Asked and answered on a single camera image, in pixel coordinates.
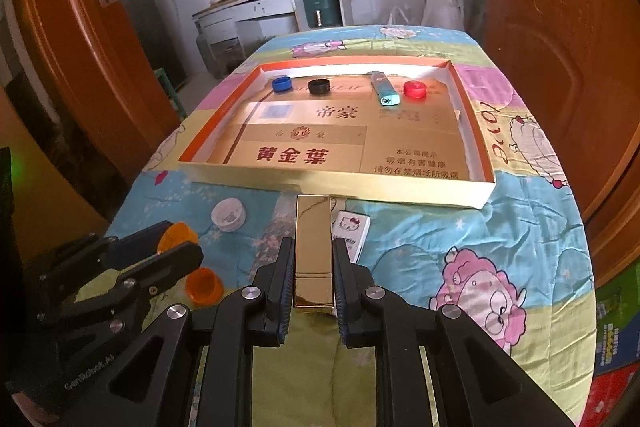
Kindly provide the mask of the orange bottle cap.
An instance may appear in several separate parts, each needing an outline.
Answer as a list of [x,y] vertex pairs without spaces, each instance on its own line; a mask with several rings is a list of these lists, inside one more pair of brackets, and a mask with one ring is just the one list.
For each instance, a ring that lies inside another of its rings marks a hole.
[[224,295],[224,284],[211,269],[201,267],[186,277],[184,291],[196,307],[210,307]]
[[171,225],[163,235],[160,236],[156,252],[157,254],[163,254],[186,242],[198,244],[198,233],[191,229],[186,223],[177,222]]

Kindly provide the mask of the red cardboard carton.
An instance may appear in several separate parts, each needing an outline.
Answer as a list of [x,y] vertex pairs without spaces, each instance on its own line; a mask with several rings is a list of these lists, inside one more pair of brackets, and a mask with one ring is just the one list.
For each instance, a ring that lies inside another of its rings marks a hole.
[[639,363],[634,362],[594,377],[579,427],[601,426],[620,401],[638,369]]

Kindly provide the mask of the black bottle cap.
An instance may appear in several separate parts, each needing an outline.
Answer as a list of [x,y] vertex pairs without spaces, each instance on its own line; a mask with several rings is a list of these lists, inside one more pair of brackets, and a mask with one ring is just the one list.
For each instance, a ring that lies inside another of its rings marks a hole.
[[326,78],[313,79],[307,82],[307,88],[310,94],[322,96],[331,92],[331,83]]

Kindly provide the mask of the white bottle cap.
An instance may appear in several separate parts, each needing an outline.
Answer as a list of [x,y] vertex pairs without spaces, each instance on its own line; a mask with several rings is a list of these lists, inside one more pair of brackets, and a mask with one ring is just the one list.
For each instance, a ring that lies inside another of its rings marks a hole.
[[218,202],[210,213],[213,225],[224,233],[242,228],[246,221],[246,210],[237,198],[226,198]]

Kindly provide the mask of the gold rectangular box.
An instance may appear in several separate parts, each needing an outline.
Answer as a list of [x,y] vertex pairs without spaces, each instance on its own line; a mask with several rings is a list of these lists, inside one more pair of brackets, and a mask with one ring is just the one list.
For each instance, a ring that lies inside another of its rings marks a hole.
[[294,307],[329,313],[333,307],[332,222],[328,196],[298,195],[295,217]]

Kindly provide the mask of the red bottle cap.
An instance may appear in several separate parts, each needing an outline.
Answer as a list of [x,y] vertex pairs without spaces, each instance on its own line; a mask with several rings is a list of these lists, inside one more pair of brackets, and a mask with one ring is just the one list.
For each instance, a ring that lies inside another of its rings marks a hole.
[[404,91],[406,98],[411,98],[411,100],[423,100],[426,98],[427,87],[422,81],[409,80],[402,86],[402,91]]

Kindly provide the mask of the green air fryer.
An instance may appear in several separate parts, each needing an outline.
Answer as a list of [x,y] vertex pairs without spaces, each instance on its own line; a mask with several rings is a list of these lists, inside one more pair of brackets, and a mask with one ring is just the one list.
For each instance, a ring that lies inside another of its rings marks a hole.
[[310,28],[341,25],[338,0],[303,0],[307,23]]

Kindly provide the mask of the colourful cartoon quilt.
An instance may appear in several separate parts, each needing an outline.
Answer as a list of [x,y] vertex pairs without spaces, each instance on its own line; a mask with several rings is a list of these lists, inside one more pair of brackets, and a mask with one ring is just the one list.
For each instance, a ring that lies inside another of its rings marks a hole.
[[[491,314],[512,358],[572,421],[588,400],[596,351],[596,303],[582,218],[559,158],[511,81],[468,35],[404,26],[352,26],[277,37],[228,77],[266,63],[351,55],[444,58],[454,63],[482,129],[497,183],[479,210],[345,202],[371,219],[359,260],[376,283],[409,303],[446,300]],[[198,233],[205,262],[229,289],[246,284],[293,219],[291,196],[191,182],[179,170],[186,143],[213,114],[213,95],[169,135],[134,181],[108,231],[126,236],[157,221]],[[242,228],[210,219],[223,199],[246,210]]]

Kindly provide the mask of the green cardboard carton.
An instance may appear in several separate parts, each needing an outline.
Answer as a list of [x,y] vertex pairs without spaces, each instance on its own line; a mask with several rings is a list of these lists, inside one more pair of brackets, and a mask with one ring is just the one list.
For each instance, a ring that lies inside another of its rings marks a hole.
[[639,361],[639,285],[636,262],[596,291],[596,375]]

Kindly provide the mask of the white kitchen counter cabinet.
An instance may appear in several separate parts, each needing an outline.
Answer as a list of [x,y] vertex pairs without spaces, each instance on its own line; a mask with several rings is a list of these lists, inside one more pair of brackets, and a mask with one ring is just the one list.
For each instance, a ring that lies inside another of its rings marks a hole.
[[[338,0],[341,25],[350,26],[352,0]],[[274,37],[311,29],[303,0],[224,0],[192,16],[196,44],[209,74],[220,79]]]

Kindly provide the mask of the brown wooden door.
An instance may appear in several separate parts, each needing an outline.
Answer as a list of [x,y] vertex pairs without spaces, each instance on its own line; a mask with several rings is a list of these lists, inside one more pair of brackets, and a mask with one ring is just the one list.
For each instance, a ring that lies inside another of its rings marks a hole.
[[484,47],[558,155],[608,283],[639,256],[638,0],[487,0]]

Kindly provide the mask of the shallow cardboard tray box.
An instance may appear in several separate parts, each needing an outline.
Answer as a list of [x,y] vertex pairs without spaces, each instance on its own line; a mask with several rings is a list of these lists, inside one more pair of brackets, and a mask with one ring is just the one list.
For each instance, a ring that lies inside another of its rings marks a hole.
[[[384,72],[400,104],[378,103]],[[292,78],[274,93],[270,80]],[[309,80],[331,92],[309,93]],[[426,98],[406,98],[406,81]],[[260,64],[224,80],[215,108],[179,157],[198,182],[296,188],[375,202],[480,208],[496,185],[482,129],[454,64],[442,58],[354,55]]]

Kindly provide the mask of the blue bottle cap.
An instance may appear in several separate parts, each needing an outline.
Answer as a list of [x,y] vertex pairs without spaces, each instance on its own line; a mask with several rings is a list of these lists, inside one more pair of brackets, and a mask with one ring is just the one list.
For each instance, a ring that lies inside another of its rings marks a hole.
[[282,93],[293,90],[292,78],[288,76],[279,76],[270,80],[271,89],[274,93]]

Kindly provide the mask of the teal lighter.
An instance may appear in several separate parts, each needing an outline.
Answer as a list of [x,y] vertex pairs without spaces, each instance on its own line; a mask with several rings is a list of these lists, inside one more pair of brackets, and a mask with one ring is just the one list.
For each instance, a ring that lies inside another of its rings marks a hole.
[[390,83],[384,72],[370,72],[372,88],[378,97],[378,103],[383,107],[393,107],[400,104],[400,95]]

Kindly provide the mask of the white hello kitty box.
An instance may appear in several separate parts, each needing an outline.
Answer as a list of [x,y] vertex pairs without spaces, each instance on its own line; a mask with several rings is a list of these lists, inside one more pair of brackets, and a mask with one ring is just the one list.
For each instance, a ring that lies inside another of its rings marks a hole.
[[370,230],[371,219],[361,213],[341,210],[332,225],[332,239],[343,239],[349,259],[357,263]]

